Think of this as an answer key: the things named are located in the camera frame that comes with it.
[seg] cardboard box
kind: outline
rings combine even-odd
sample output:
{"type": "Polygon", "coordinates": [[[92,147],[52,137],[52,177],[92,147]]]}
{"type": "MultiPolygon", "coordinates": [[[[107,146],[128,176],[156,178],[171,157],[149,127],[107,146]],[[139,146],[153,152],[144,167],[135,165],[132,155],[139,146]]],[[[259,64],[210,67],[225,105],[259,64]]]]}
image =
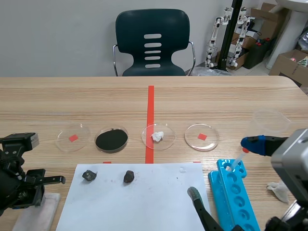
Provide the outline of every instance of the cardboard box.
{"type": "MultiPolygon", "coordinates": [[[[228,61],[230,60],[230,57],[228,56],[227,58],[227,68],[229,68],[230,70],[237,70],[239,69],[240,67],[242,67],[244,65],[244,62],[247,58],[247,55],[248,53],[246,54],[243,54],[241,57],[239,57],[236,62],[237,62],[237,67],[234,67],[234,66],[229,66],[228,64],[228,61]]],[[[216,56],[216,59],[215,59],[215,62],[218,63],[218,60],[219,60],[219,57],[220,57],[220,51],[217,53],[217,56],[216,56]]]]}
{"type": "Polygon", "coordinates": [[[292,79],[299,87],[308,87],[308,67],[297,63],[306,56],[308,56],[308,54],[298,50],[278,55],[269,75],[285,76],[292,79]]]}
{"type": "MultiPolygon", "coordinates": [[[[239,34],[234,33],[232,37],[232,42],[231,44],[236,45],[237,39],[239,38],[239,34]]],[[[246,36],[244,44],[242,45],[242,48],[250,49],[251,46],[253,46],[256,43],[256,39],[246,36]]]]}
{"type": "Polygon", "coordinates": [[[284,8],[283,10],[277,13],[270,13],[269,11],[275,5],[269,3],[263,3],[261,9],[251,9],[251,16],[255,18],[262,18],[264,20],[261,27],[261,36],[260,39],[270,38],[273,39],[278,36],[281,27],[283,26],[284,20],[288,14],[288,9],[284,8]]]}

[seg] black rock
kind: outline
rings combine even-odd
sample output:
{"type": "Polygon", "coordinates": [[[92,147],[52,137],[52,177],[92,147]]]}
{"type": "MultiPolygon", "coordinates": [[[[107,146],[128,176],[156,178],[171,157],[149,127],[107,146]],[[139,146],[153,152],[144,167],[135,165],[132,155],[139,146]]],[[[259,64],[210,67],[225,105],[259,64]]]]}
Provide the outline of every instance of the black rock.
{"type": "Polygon", "coordinates": [[[128,170],[124,176],[124,183],[131,183],[134,180],[135,176],[134,176],[134,172],[128,170]]]}
{"type": "Polygon", "coordinates": [[[96,173],[90,170],[87,170],[82,174],[82,177],[87,181],[92,181],[92,180],[95,180],[96,175],[97,175],[96,173]]]}

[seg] white cloth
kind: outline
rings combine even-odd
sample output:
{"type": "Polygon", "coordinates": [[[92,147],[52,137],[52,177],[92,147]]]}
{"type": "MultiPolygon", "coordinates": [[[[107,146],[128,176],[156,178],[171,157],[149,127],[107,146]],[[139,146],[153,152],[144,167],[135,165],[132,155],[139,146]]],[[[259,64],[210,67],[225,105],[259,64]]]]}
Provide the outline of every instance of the white cloth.
{"type": "Polygon", "coordinates": [[[281,180],[279,183],[270,182],[267,185],[268,190],[272,190],[277,198],[282,202],[289,203],[288,188],[281,180]]]}
{"type": "Polygon", "coordinates": [[[164,137],[164,132],[159,131],[159,132],[154,132],[152,135],[153,141],[160,142],[161,139],[164,137]]]}

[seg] black pole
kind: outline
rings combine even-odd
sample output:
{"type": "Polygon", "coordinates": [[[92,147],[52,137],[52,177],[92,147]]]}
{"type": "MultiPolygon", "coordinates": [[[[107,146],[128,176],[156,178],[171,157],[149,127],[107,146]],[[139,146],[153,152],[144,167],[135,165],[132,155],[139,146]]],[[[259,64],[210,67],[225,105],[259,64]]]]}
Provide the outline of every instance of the black pole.
{"type": "Polygon", "coordinates": [[[242,7],[242,2],[243,0],[233,0],[232,2],[232,7],[233,7],[232,16],[226,28],[226,33],[223,38],[223,43],[221,46],[221,52],[220,52],[220,57],[218,60],[218,65],[216,66],[215,69],[226,71],[227,57],[228,57],[230,45],[232,42],[233,33],[235,31],[235,27],[237,24],[237,19],[239,17],[240,10],[242,7]]]}

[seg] white sink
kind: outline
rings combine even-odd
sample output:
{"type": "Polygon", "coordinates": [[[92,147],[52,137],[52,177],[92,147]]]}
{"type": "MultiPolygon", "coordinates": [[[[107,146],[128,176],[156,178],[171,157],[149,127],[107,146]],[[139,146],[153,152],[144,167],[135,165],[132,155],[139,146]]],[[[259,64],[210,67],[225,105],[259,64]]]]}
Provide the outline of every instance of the white sink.
{"type": "Polygon", "coordinates": [[[308,20],[308,0],[276,0],[277,10],[282,6],[291,10],[290,19],[283,30],[273,52],[270,55],[269,61],[266,63],[266,68],[271,69],[279,54],[291,51],[294,49],[298,37],[301,35],[305,24],[308,20]]]}
{"type": "Polygon", "coordinates": [[[308,12],[307,0],[276,0],[276,2],[292,11],[308,12]]]}

